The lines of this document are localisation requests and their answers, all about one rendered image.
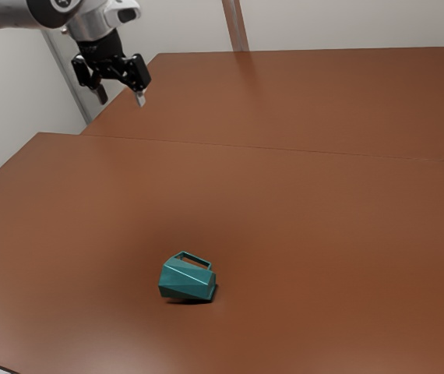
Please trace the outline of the teal faceted mug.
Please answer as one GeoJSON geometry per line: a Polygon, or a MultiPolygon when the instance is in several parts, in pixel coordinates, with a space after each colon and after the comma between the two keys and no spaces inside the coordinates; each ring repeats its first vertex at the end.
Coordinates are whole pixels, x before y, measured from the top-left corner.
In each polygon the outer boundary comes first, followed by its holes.
{"type": "Polygon", "coordinates": [[[158,281],[162,298],[204,302],[213,299],[216,286],[212,263],[185,251],[163,264],[158,281]]]}

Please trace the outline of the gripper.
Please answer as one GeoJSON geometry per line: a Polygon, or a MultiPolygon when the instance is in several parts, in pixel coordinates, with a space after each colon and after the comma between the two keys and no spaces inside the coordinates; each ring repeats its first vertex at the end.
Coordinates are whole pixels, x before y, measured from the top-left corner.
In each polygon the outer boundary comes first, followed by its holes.
{"type": "Polygon", "coordinates": [[[100,104],[108,102],[108,95],[97,72],[111,72],[120,83],[132,90],[140,107],[146,104],[146,90],[152,78],[141,54],[126,57],[117,30],[95,41],[78,41],[79,54],[72,67],[80,86],[97,96],[100,104]]]}

